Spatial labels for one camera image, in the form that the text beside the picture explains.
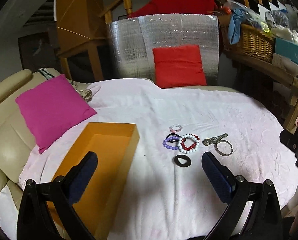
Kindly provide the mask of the black ring bangle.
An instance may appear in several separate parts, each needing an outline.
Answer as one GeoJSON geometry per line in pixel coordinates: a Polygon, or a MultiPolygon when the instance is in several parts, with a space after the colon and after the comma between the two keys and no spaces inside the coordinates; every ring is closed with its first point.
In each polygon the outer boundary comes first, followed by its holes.
{"type": "Polygon", "coordinates": [[[184,154],[178,154],[174,157],[174,163],[175,165],[179,167],[189,167],[192,163],[191,159],[184,154]]]}

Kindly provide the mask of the silver metal watch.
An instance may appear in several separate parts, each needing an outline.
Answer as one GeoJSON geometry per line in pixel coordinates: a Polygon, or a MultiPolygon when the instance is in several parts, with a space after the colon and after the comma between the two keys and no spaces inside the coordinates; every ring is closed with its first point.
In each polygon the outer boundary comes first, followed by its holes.
{"type": "Polygon", "coordinates": [[[227,136],[228,136],[228,134],[224,133],[224,134],[216,136],[216,137],[206,138],[202,141],[202,144],[204,146],[213,145],[213,144],[216,144],[218,141],[226,138],[227,136]]]}

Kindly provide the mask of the beige leather sofa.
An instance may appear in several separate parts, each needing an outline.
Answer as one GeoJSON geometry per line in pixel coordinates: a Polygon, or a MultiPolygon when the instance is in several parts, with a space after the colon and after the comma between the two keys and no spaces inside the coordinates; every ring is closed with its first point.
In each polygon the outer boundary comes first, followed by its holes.
{"type": "Polygon", "coordinates": [[[49,181],[74,142],[69,135],[68,141],[59,142],[59,150],[52,147],[39,153],[35,136],[20,112],[16,98],[46,80],[41,73],[25,69],[0,83],[0,227],[9,239],[16,239],[18,209],[26,180],[49,181]]]}

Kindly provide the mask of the pale pink blanket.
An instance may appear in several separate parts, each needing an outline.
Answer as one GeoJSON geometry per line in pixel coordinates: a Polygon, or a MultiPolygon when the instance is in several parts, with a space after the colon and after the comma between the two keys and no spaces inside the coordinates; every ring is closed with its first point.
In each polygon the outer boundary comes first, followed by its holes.
{"type": "Polygon", "coordinates": [[[280,206],[294,196],[298,168],[280,143],[282,126],[261,103],[242,93],[192,88],[161,89],[146,79],[89,85],[91,122],[136,124],[140,135],[110,239],[188,239],[206,235],[225,209],[201,167],[200,145],[191,165],[174,165],[162,145],[171,126],[200,139],[227,133],[219,162],[248,181],[273,181],[280,206]]]}

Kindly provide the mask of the teal box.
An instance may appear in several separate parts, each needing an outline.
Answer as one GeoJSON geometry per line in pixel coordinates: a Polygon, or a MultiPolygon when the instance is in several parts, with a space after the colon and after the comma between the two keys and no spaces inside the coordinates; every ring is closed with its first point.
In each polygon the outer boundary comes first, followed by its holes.
{"type": "Polygon", "coordinates": [[[298,64],[298,44],[281,38],[276,38],[275,53],[287,57],[294,63],[298,64]]]}

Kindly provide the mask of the orange cardboard box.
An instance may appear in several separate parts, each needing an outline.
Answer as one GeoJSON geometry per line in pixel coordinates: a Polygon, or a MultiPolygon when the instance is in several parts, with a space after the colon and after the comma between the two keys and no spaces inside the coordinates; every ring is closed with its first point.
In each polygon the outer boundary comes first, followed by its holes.
{"type": "Polygon", "coordinates": [[[114,224],[138,142],[135,124],[90,122],[55,173],[65,175],[89,151],[96,153],[97,169],[80,201],[73,205],[96,239],[107,239],[114,224]]]}

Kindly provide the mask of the magenta pillow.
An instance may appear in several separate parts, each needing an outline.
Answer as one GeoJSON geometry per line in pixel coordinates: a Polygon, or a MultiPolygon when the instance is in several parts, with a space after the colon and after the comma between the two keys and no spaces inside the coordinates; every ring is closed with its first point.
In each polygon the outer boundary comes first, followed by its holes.
{"type": "Polygon", "coordinates": [[[97,114],[64,75],[44,81],[15,99],[42,154],[72,127],[97,114]]]}

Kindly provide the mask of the wicker basket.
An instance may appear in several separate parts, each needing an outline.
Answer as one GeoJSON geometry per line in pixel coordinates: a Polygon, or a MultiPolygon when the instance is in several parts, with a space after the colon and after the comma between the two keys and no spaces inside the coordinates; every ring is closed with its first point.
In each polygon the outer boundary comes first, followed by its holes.
{"type": "Polygon", "coordinates": [[[273,37],[262,33],[250,25],[242,24],[239,41],[236,44],[229,44],[227,37],[229,25],[220,24],[220,29],[226,53],[250,56],[266,62],[272,61],[275,45],[273,37]]]}

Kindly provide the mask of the patterned fabric scrap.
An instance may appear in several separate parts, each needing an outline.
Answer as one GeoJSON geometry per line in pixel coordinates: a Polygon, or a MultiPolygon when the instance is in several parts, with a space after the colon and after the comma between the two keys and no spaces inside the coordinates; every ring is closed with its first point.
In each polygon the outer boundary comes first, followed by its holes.
{"type": "Polygon", "coordinates": [[[92,100],[93,93],[87,88],[88,84],[71,81],[71,85],[85,102],[90,102],[92,100]]]}

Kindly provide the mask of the blue cloth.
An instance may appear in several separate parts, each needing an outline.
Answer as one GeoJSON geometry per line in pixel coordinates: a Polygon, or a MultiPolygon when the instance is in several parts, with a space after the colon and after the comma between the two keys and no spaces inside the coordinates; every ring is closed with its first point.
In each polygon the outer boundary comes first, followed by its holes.
{"type": "Polygon", "coordinates": [[[248,11],[246,9],[233,9],[229,27],[227,30],[227,39],[230,45],[237,44],[240,39],[241,24],[246,20],[248,11]]]}

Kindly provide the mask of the small red pillow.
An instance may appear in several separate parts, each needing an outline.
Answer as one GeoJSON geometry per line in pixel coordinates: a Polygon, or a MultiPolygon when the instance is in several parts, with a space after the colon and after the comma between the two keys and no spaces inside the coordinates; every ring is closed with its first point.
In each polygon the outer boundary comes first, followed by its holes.
{"type": "Polygon", "coordinates": [[[152,49],[155,84],[160,88],[206,86],[197,44],[152,49]]]}

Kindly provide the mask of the large red cushion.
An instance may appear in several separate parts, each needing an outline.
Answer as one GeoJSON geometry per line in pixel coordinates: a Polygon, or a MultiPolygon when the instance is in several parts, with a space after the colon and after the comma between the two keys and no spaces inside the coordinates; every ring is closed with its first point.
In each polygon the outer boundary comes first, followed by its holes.
{"type": "Polygon", "coordinates": [[[156,14],[211,14],[216,7],[215,0],[151,0],[128,17],[156,14]]]}

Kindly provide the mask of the wooden side table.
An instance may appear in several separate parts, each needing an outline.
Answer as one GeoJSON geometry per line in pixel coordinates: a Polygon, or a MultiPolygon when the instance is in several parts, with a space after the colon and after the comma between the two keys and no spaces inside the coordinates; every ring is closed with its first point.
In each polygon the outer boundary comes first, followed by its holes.
{"type": "Polygon", "coordinates": [[[56,25],[62,71],[71,78],[68,58],[87,52],[96,81],[104,79],[97,47],[106,44],[107,25],[100,17],[103,0],[56,0],[56,25]]]}

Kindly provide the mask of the silver insulation foil panel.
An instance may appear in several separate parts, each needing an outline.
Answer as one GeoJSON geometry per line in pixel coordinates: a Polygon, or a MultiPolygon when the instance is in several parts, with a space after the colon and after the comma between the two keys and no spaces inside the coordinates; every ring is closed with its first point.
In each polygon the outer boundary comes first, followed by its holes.
{"type": "Polygon", "coordinates": [[[216,16],[157,14],[109,24],[116,76],[155,81],[154,56],[158,47],[199,46],[208,85],[216,85],[219,65],[219,29],[216,16]]]}

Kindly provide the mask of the wooden shelf rail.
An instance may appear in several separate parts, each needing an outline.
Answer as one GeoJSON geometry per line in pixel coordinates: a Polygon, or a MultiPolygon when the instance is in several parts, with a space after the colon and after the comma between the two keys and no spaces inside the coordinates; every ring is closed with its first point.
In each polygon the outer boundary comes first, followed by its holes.
{"type": "Polygon", "coordinates": [[[226,51],[225,54],[228,58],[246,64],[247,66],[262,72],[291,90],[290,111],[283,123],[283,128],[294,134],[298,121],[298,78],[292,76],[286,70],[254,57],[236,54],[229,51],[226,51]]]}

